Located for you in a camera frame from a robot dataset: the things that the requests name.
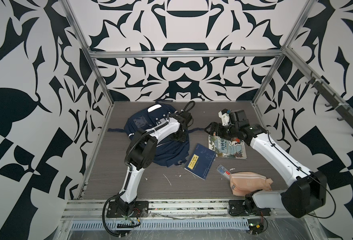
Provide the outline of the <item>illustrated comic picture book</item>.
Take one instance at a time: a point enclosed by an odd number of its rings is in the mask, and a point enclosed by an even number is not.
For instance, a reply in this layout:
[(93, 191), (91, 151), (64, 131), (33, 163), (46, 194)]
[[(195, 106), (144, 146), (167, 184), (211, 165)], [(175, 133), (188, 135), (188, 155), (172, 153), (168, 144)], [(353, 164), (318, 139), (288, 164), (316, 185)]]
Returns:
[(244, 141), (229, 141), (217, 136), (208, 136), (208, 148), (216, 153), (219, 158), (246, 160)]

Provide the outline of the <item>navy blue notebook yellow label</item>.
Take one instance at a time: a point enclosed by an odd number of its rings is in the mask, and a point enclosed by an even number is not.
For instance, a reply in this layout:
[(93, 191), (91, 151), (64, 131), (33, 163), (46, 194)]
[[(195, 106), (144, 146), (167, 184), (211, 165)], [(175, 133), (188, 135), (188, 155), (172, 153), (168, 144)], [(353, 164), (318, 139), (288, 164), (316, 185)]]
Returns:
[(206, 180), (215, 157), (216, 153), (214, 151), (197, 144), (184, 169), (200, 179)]

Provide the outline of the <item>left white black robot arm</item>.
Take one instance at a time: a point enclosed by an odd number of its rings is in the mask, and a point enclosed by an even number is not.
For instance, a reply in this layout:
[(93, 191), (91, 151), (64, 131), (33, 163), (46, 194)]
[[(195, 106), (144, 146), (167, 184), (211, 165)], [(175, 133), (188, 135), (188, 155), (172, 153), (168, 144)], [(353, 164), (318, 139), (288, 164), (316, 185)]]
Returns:
[(160, 120), (155, 127), (135, 132), (124, 159), (127, 166), (125, 180), (115, 198), (121, 209), (128, 209), (134, 205), (141, 177), (144, 170), (153, 162), (158, 143), (168, 137), (185, 142), (191, 121), (192, 115), (188, 111), (175, 112)]

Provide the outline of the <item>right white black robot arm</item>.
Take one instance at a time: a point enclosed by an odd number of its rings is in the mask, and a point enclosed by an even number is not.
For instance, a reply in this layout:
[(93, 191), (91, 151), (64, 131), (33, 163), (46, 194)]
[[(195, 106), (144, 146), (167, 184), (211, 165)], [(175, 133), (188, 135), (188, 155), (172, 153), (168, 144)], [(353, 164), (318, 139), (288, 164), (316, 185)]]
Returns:
[(321, 208), (326, 203), (327, 178), (290, 156), (259, 124), (250, 124), (243, 110), (218, 113), (221, 123), (212, 122), (204, 131), (210, 136), (225, 140), (243, 141), (260, 153), (282, 176), (287, 189), (283, 191), (258, 190), (246, 195), (245, 210), (283, 209), (301, 218)]

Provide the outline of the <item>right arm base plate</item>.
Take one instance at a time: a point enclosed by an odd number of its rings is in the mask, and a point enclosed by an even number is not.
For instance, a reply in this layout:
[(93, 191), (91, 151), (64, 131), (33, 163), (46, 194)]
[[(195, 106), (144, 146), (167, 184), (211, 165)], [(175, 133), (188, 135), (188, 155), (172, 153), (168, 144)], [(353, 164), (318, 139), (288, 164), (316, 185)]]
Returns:
[(249, 199), (245, 200), (230, 200), (228, 202), (229, 210), (228, 214), (233, 217), (240, 216), (270, 216), (271, 209), (269, 208), (258, 208), (254, 202)]

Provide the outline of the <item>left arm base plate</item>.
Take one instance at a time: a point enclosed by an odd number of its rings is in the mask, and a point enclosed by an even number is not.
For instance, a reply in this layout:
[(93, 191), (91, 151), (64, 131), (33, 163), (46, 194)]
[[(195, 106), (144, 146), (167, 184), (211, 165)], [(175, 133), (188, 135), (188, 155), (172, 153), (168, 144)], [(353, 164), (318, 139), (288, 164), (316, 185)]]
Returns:
[(130, 218), (140, 218), (148, 214), (148, 201), (133, 201), (128, 204), (122, 201), (111, 201), (107, 207), (107, 218), (119, 218), (128, 216)]

